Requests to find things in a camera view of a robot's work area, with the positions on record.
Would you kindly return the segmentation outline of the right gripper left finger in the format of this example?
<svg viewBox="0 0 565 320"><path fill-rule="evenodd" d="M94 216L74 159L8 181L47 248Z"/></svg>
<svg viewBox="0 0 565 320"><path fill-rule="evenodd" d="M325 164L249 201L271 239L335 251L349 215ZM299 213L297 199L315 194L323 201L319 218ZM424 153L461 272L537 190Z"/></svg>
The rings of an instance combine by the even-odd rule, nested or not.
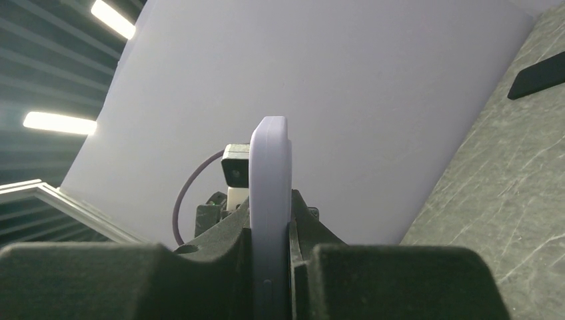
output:
<svg viewBox="0 0 565 320"><path fill-rule="evenodd" d="M251 238L226 254L158 243L16 243L1 250L2 319L251 319Z"/></svg>

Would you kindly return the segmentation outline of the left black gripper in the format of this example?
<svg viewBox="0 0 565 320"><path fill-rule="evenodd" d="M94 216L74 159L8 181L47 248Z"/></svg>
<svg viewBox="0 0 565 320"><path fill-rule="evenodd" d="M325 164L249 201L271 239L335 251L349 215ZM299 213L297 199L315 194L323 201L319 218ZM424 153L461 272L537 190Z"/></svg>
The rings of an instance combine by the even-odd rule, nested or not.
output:
<svg viewBox="0 0 565 320"><path fill-rule="evenodd" d="M226 254L242 232L252 236L248 191L217 192L196 209L195 238L174 250L177 254ZM346 243L319 219L319 210L306 204L300 191L291 191L287 226L291 261L310 261L317 251L339 251Z"/></svg>

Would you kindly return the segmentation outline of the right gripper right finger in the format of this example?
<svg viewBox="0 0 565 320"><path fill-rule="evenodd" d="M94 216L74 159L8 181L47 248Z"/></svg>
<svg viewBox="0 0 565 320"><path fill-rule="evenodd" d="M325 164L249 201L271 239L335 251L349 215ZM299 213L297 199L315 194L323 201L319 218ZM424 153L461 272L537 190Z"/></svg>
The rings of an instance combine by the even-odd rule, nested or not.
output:
<svg viewBox="0 0 565 320"><path fill-rule="evenodd" d="M293 319L509 319L491 271L464 247L345 245L289 227Z"/></svg>

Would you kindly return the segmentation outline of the black phone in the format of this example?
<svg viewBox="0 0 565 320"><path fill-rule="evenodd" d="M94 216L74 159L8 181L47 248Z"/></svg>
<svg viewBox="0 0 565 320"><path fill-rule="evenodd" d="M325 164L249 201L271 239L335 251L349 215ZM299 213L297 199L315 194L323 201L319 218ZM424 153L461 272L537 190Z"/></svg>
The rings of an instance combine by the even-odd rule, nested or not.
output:
<svg viewBox="0 0 565 320"><path fill-rule="evenodd" d="M507 98L517 100L563 83L564 52L561 52L521 70Z"/></svg>

